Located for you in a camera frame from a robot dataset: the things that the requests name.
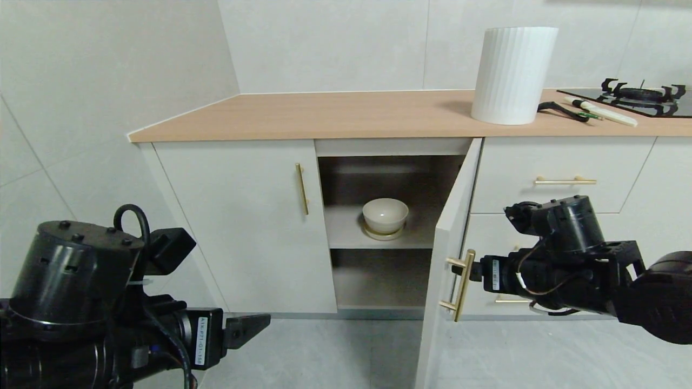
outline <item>cabinet handle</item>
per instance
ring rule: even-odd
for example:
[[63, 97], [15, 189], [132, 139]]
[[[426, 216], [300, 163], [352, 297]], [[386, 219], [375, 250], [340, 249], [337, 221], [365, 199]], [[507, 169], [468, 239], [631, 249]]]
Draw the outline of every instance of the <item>cabinet handle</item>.
[[513, 303], [513, 302], [521, 302], [522, 304], [528, 304], [530, 301], [528, 300], [505, 300], [502, 298], [501, 294], [498, 294], [498, 297], [495, 298], [495, 302], [499, 304], [505, 304], [505, 303]]
[[573, 180], [547, 180], [543, 176], [538, 176], [534, 185], [596, 185], [596, 180], [587, 180], [582, 176], [576, 176]]
[[302, 179], [303, 168], [299, 163], [295, 165], [295, 172], [298, 173], [298, 187], [302, 197], [303, 213], [307, 216], [310, 212], [307, 209], [307, 197], [305, 197], [305, 182]]
[[440, 301], [439, 304], [452, 312], [454, 312], [454, 322], [459, 321], [459, 317], [462, 315], [462, 307], [464, 306], [464, 298], [466, 297], [466, 287], [468, 286], [468, 277], [471, 275], [471, 264], [475, 259], [475, 250], [466, 251], [466, 259], [462, 262], [454, 258], [447, 258], [447, 263], [461, 267], [462, 278], [459, 281], [459, 292], [457, 293], [457, 301], [452, 303], [449, 301]]

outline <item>white cylinder container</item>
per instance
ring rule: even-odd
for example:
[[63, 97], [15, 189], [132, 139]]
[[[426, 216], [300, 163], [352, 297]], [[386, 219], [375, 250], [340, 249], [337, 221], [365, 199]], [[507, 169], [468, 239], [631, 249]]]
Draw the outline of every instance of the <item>white cylinder container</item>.
[[533, 122], [557, 35], [555, 27], [486, 30], [471, 117], [499, 125]]

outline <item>ceramic bowl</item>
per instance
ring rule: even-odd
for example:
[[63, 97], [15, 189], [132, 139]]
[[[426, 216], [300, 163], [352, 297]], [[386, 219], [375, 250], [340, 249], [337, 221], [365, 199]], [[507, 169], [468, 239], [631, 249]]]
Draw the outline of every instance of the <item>ceramic bowl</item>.
[[395, 233], [403, 227], [408, 207], [396, 199], [375, 199], [363, 206], [365, 223], [380, 234]]

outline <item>gray floor tile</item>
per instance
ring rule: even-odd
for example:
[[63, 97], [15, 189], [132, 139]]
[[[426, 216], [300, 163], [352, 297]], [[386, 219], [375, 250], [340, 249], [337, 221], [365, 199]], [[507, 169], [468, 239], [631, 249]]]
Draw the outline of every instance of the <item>gray floor tile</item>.
[[421, 320], [374, 322], [371, 388], [413, 388], [422, 331]]
[[692, 347], [615, 320], [465, 322], [446, 332], [442, 388], [688, 388]]
[[[274, 320], [203, 389], [407, 389], [422, 322]], [[450, 325], [437, 389], [690, 388], [692, 347], [615, 320]]]
[[274, 320], [229, 350], [202, 388], [369, 388], [371, 339], [364, 320]]

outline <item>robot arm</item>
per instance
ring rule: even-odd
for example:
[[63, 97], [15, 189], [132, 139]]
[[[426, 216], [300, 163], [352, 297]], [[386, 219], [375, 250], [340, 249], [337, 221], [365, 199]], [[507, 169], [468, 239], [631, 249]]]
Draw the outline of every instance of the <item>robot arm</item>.
[[470, 280], [489, 292], [530, 299], [539, 313], [596, 312], [665, 341], [692, 344], [692, 251], [665, 255], [646, 269], [636, 242], [604, 240], [587, 196], [517, 203], [504, 213], [538, 243], [506, 257], [484, 256], [473, 263]]
[[[128, 210], [141, 238], [122, 231]], [[144, 276], [170, 274], [196, 243], [182, 228], [149, 232], [144, 212], [129, 204], [113, 224], [38, 226], [12, 298], [0, 299], [0, 387], [132, 388], [182, 368], [185, 388], [194, 389], [192, 369], [215, 366], [269, 325], [269, 315], [252, 315], [223, 328], [221, 308], [147, 296]]]

